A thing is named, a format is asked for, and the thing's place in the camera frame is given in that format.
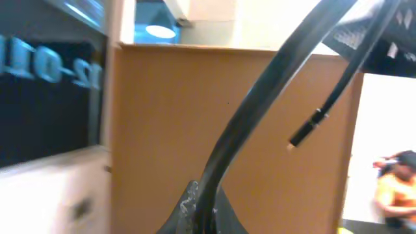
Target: wall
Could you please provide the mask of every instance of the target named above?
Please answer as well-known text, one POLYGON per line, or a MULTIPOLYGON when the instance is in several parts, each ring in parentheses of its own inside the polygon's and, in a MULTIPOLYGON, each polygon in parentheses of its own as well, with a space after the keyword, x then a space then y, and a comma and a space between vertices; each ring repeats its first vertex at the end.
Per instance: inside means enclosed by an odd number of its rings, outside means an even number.
MULTIPOLYGON (((198 179, 272 51, 123 45, 112 136, 112 232, 154 233, 198 179)), ((288 138, 346 67, 313 56, 273 104, 224 180, 250 233, 333 233, 341 216, 362 74, 328 118, 288 153, 288 138)))
POLYGON ((377 171, 372 162, 403 150, 416 150, 416 81, 366 74, 352 146, 343 218, 382 222, 374 207, 377 171))
POLYGON ((95 147, 1 170, 0 233, 109 233, 109 161, 95 147), (71 208, 90 195, 91 219, 75 229, 71 208))
MULTIPOLYGON (((365 16, 378 1, 358 0, 342 21, 365 16)), ((197 2, 199 5, 216 4, 218 8, 223 7, 221 1, 215 1, 215 3, 212 0, 197 2)), ((261 48, 276 51, 318 2, 319 0, 236 1, 230 20, 218 20, 214 10, 205 13, 205 15, 210 14, 211 20, 190 19, 195 20, 194 27, 183 29, 181 43, 233 48, 261 48)), ((324 44, 319 44, 314 53, 337 54, 324 44)))

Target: dark hair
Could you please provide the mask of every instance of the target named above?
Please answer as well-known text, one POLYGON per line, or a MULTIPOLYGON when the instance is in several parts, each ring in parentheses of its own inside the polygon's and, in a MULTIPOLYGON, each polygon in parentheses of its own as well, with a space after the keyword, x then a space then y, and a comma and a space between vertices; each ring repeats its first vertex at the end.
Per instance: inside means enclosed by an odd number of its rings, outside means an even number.
POLYGON ((416 172, 416 153, 408 150, 400 153, 397 156, 397 161, 401 165, 409 166, 413 171, 416 172))

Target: person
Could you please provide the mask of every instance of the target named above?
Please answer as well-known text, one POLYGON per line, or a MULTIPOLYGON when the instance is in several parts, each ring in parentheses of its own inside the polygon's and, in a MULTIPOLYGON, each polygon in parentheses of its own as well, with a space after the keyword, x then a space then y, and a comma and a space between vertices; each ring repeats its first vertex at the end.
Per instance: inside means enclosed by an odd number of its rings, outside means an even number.
POLYGON ((416 153, 404 151, 395 158, 398 162, 378 180, 375 202, 386 218, 399 218, 416 233, 416 153))

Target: white wall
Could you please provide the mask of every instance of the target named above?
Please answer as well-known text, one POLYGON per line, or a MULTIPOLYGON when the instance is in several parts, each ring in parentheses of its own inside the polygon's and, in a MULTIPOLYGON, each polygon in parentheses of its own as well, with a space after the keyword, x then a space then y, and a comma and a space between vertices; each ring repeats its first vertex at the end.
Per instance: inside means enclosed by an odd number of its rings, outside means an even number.
POLYGON ((108 164, 109 154, 92 148, 25 164, 36 167, 25 172, 24 166, 0 170, 0 233, 109 233, 108 164), (92 216, 75 229, 71 208, 86 196, 94 199, 92 216))
MULTIPOLYGON (((213 0, 198 1, 198 4, 204 5, 206 1, 210 5, 217 4, 218 8, 224 7, 221 1, 213 0)), ((378 1, 358 0, 342 21, 366 15, 378 1)), ((195 26, 183 29, 181 43, 277 51, 318 2, 319 0, 236 0, 234 5, 228 5, 234 9, 233 12, 228 10, 230 17, 227 21, 218 20, 214 10, 206 12, 203 21, 197 17, 190 19, 195 20, 195 26)), ((314 53, 336 55, 324 44, 318 45, 314 53)))
POLYGON ((377 171, 372 162, 416 150, 416 80, 366 74, 352 146, 343 218, 381 222, 373 204, 377 171))

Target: yellow shirt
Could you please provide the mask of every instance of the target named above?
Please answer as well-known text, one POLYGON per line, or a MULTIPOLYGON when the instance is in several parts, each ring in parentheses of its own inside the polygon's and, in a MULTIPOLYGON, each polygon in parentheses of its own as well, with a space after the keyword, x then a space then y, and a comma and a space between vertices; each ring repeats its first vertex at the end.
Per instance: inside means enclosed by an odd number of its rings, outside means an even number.
POLYGON ((353 233, 343 227, 340 227, 338 228, 338 234, 353 234, 353 233))
MULTIPOLYGON (((394 174, 386 174, 378 180, 376 200, 384 205, 416 207, 416 179, 403 181, 394 174)), ((416 223, 416 215, 408 217, 416 223)))

